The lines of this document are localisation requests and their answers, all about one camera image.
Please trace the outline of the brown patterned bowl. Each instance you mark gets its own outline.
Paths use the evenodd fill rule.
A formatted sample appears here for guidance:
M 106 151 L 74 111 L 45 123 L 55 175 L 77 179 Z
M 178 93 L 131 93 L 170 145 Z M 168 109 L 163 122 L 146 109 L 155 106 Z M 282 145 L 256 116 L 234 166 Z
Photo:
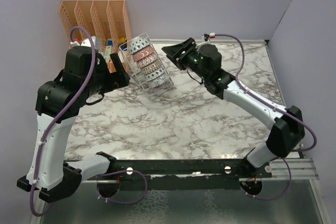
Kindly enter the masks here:
M 162 63 L 160 60 L 156 60 L 153 63 L 141 68 L 141 72 L 146 75 L 148 73 L 153 72 L 154 70 L 160 68 L 162 66 Z

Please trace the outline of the pink patterned bowl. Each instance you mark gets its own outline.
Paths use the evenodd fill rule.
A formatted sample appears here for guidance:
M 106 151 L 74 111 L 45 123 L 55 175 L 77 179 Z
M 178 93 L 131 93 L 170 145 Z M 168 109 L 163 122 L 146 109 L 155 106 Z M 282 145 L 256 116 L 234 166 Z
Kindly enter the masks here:
M 132 55 L 133 61 L 135 62 L 140 61 L 141 59 L 149 56 L 150 54 L 154 52 L 155 52 L 155 49 L 153 48 L 153 46 L 148 45 Z

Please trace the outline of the red patterned white bowl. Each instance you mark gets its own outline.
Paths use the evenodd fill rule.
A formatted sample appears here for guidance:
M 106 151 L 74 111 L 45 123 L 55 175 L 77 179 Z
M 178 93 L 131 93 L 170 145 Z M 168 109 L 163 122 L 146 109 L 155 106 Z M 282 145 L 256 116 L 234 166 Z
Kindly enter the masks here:
M 153 80 L 148 81 L 148 87 L 149 88 L 155 88 L 159 85 L 162 85 L 163 83 L 165 83 L 166 81 L 169 80 L 169 76 L 166 75 L 161 75 Z

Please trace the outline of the light blue patterned bowl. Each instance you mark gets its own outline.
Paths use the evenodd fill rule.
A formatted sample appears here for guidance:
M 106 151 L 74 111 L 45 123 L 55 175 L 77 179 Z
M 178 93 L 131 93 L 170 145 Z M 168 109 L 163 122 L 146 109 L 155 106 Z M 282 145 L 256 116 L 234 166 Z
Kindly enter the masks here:
M 139 61 L 137 61 L 137 67 L 138 68 L 143 68 L 151 63 L 153 63 L 154 61 L 156 61 L 158 59 L 158 56 L 156 53 L 152 53 L 142 59 L 140 59 Z

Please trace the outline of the white wire dish rack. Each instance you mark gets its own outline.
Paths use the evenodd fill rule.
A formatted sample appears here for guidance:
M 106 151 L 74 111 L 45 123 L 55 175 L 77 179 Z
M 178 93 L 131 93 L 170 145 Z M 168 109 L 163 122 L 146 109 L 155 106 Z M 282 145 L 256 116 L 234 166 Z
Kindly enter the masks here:
M 147 33 L 123 42 L 119 46 L 119 56 L 132 81 L 149 100 L 173 88 L 174 82 Z

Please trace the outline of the blue triangle patterned bowl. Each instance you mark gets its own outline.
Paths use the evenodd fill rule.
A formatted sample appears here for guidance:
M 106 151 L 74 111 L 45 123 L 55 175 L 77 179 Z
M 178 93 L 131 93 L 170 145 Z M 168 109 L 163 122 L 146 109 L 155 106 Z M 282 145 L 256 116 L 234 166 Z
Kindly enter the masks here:
M 150 44 L 151 42 L 148 38 L 137 36 L 129 41 L 128 51 L 132 55 Z

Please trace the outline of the black white patterned bowl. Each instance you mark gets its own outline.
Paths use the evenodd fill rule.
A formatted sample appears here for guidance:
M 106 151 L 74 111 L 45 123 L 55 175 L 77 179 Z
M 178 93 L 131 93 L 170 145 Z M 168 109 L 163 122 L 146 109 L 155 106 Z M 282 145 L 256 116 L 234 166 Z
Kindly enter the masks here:
M 165 70 L 164 70 L 163 67 L 161 67 L 161 68 L 158 68 L 158 69 L 154 70 L 151 73 L 146 74 L 144 77 L 145 77 L 145 80 L 149 82 L 149 81 L 152 81 L 155 78 L 161 76 L 164 73 L 165 73 Z

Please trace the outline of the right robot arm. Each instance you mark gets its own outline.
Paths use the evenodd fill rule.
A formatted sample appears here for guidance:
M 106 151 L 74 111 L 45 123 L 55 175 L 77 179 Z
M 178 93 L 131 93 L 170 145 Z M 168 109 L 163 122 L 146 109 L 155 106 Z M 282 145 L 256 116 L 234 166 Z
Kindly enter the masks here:
M 239 106 L 270 130 L 266 142 L 242 160 L 240 168 L 246 177 L 254 177 L 275 158 L 287 157 L 305 136 L 300 109 L 296 106 L 287 109 L 240 85 L 236 77 L 222 69 L 222 55 L 215 45 L 197 45 L 189 38 L 162 50 L 177 68 L 191 69 L 199 76 L 209 93 Z

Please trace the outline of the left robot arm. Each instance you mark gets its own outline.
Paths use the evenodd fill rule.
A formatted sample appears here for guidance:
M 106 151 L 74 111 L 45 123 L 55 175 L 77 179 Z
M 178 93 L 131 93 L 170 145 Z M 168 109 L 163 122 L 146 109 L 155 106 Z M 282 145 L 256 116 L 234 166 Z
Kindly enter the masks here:
M 43 84 L 37 93 L 36 111 L 38 133 L 33 161 L 27 175 L 17 181 L 24 191 L 38 190 L 39 198 L 53 203 L 74 194 L 80 183 L 101 175 L 110 179 L 115 175 L 116 160 L 109 154 L 98 152 L 89 159 L 65 162 L 65 150 L 70 130 L 80 109 L 94 94 L 105 93 L 129 85 L 126 73 L 117 53 L 112 53 L 115 72 L 110 72 L 102 55 L 96 53 L 93 73 L 75 102 L 67 104 L 76 96 L 89 72 L 92 60 L 90 47 L 75 46 L 66 53 L 65 67 L 53 81 Z

